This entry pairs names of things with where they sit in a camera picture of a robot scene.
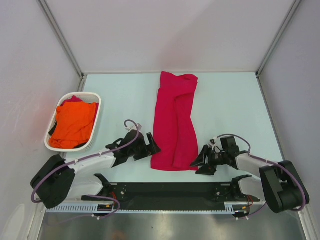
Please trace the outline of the crimson red t-shirt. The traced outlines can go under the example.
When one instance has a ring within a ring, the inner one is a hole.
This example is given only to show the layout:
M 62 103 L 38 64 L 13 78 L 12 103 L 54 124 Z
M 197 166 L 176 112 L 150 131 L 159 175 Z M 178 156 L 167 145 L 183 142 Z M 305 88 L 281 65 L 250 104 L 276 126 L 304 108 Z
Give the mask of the crimson red t-shirt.
M 153 137 L 159 148 L 151 168 L 160 171 L 196 171 L 191 167 L 199 154 L 191 119 L 198 78 L 193 74 L 161 72 L 157 93 Z

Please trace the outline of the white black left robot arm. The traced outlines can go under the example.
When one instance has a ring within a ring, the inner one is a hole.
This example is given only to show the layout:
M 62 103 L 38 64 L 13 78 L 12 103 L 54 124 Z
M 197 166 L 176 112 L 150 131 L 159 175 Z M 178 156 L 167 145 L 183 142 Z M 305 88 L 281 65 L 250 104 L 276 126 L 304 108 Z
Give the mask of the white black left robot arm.
M 104 151 L 81 158 L 53 155 L 31 180 L 33 203 L 53 209 L 66 200 L 107 201 L 112 196 L 110 182 L 99 170 L 111 169 L 133 158 L 135 161 L 161 152 L 151 133 L 144 136 L 131 130 L 124 138 L 106 145 Z

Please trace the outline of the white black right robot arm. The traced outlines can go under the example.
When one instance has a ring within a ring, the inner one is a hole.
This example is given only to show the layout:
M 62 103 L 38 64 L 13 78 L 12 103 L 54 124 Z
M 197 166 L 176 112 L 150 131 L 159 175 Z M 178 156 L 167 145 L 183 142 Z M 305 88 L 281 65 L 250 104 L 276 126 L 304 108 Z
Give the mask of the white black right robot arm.
M 310 196 L 293 163 L 253 155 L 250 144 L 247 150 L 240 150 L 237 139 L 243 140 L 243 137 L 235 134 L 214 137 L 190 166 L 198 168 L 196 174 L 206 176 L 213 176 L 218 166 L 224 165 L 243 171 L 245 175 L 231 180 L 230 194 L 235 200 L 255 197 L 274 213 L 302 211 L 310 202 Z

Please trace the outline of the orange t-shirt in basket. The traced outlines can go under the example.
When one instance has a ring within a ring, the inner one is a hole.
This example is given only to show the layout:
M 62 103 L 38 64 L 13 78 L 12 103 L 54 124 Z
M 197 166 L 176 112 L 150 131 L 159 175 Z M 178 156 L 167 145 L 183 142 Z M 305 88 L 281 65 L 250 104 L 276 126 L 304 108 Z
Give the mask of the orange t-shirt in basket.
M 99 104 L 67 102 L 56 108 L 57 127 L 49 139 L 56 149 L 75 149 L 85 145 L 92 135 Z

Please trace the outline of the white plastic laundry basket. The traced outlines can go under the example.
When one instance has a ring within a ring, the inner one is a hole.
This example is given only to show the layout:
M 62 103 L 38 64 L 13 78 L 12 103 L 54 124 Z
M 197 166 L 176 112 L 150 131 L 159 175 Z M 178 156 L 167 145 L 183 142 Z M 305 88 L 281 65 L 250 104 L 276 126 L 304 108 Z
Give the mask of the white plastic laundry basket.
M 55 152 L 88 150 L 98 125 L 102 100 L 93 92 L 71 92 L 63 96 L 53 111 L 44 138 L 45 146 Z

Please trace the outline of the dark red shirt in basket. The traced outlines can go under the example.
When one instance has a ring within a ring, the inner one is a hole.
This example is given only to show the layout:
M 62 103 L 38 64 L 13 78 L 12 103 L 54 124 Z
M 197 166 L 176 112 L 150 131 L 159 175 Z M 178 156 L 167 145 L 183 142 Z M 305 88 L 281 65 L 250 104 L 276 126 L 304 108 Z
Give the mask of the dark red shirt in basket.
M 82 99 L 73 95 L 70 99 L 64 100 L 60 106 L 63 107 L 66 103 L 77 103 L 77 102 L 82 102 L 82 101 L 83 101 Z

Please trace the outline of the black garment in basket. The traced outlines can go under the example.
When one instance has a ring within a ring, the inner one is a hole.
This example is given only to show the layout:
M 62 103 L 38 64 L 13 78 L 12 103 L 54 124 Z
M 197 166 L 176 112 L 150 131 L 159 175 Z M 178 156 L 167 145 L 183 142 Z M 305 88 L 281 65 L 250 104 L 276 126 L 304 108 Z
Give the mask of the black garment in basket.
M 53 125 L 53 127 L 50 129 L 50 131 L 48 132 L 49 136 L 52 136 L 57 128 L 58 122 L 56 121 Z

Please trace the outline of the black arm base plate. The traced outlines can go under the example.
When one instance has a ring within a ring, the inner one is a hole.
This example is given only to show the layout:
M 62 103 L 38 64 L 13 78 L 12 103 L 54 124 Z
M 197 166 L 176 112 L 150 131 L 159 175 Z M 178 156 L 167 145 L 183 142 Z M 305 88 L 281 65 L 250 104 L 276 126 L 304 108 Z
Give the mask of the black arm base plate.
M 119 182 L 98 195 L 116 197 L 129 211 L 222 211 L 225 202 L 248 202 L 230 182 Z

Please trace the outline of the aluminium frame rail front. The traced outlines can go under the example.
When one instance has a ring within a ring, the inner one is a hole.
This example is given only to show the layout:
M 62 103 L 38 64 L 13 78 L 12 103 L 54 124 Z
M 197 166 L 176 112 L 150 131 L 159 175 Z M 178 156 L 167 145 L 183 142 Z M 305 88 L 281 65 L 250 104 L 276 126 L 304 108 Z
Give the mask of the aluminium frame rail front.
M 115 192 L 114 186 L 109 182 L 95 178 L 93 182 L 73 184 L 71 179 L 62 180 L 47 179 L 43 183 L 33 181 L 31 183 L 33 192 L 31 199 L 36 201 L 38 196 L 48 209 L 60 205 L 68 198 L 82 197 L 85 201 L 94 201 L 95 198 L 104 199 L 111 192 Z M 217 195 L 221 183 L 127 183 L 126 188 L 130 190 L 129 196 L 118 197 L 119 201 L 127 202 L 134 196 L 141 194 L 150 198 L 200 198 L 202 200 L 212 200 L 219 202 L 222 195 Z M 253 196 L 264 200 L 269 208 L 280 213 L 303 207 L 310 201 L 304 186 L 293 180 L 280 182 L 277 179 L 268 179 L 266 176 L 262 180 L 244 176 L 242 179 L 233 179 L 229 183 L 226 192 L 236 201 L 242 198 Z

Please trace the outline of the aluminium corner post left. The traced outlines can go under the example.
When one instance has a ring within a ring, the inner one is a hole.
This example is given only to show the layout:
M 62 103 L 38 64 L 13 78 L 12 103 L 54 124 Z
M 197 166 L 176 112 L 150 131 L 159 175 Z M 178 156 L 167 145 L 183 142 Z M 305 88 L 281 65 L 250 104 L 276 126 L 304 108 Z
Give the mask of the aluminium corner post left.
M 52 10 L 50 9 L 49 4 L 47 3 L 46 0 L 37 0 L 36 1 L 40 7 L 40 9 L 42 10 L 44 16 L 46 17 L 48 24 L 50 25 L 52 31 L 54 32 L 59 44 L 61 45 L 64 53 L 66 54 L 66 57 L 68 58 L 68 60 L 70 61 L 73 69 L 75 70 L 76 74 L 78 75 L 78 77 L 80 79 L 82 79 L 84 77 L 84 74 L 52 12 Z

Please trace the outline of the aluminium corner post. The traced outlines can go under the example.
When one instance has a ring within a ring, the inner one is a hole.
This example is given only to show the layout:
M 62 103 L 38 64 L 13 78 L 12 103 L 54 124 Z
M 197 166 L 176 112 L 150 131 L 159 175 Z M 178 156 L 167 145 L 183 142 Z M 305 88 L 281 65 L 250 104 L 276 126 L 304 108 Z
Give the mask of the aluminium corner post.
M 263 57 L 261 64 L 259 65 L 257 71 L 255 72 L 255 75 L 257 78 L 260 78 L 262 72 L 264 71 L 267 63 L 270 61 L 274 51 L 276 50 L 276 47 L 278 46 L 279 42 L 281 41 L 282 37 L 285 34 L 285 31 L 289 27 L 291 21 L 293 20 L 295 14 L 297 13 L 300 5 L 304 2 L 304 0 L 294 0 L 292 5 L 290 6 L 287 14 L 285 15 L 284 20 L 282 21 L 278 31 L 275 34 L 275 37 L 273 38 L 271 45 L 269 46 L 265 56 Z
M 70 61 L 73 69 L 75 70 L 76 74 L 78 75 L 78 77 L 80 79 L 82 79 L 84 77 L 84 74 L 52 12 L 52 10 L 50 9 L 49 4 L 47 3 L 46 0 L 37 0 L 36 1 L 40 7 L 40 9 L 42 10 L 44 16 L 46 17 L 48 24 L 50 25 L 52 31 L 54 32 L 59 44 L 61 45 L 64 53 L 66 54 L 66 57 L 68 58 L 68 60 Z

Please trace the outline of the aluminium corner post right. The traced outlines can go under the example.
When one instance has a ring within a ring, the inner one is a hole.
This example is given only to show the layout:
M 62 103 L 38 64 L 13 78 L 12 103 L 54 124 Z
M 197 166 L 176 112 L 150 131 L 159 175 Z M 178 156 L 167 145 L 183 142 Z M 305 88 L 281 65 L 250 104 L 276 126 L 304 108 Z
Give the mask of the aluminium corner post right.
M 294 0 L 292 5 L 290 6 L 287 14 L 285 15 L 284 20 L 282 21 L 278 31 L 275 34 L 275 37 L 273 38 L 271 45 L 269 46 L 265 56 L 263 57 L 261 64 L 259 65 L 257 71 L 255 72 L 255 75 L 257 78 L 260 78 L 262 72 L 264 71 L 267 63 L 270 61 L 274 51 L 276 50 L 276 47 L 278 46 L 279 42 L 281 41 L 282 37 L 285 34 L 285 31 L 289 27 L 291 21 L 293 20 L 295 14 L 297 13 L 300 5 L 304 2 L 304 0 Z

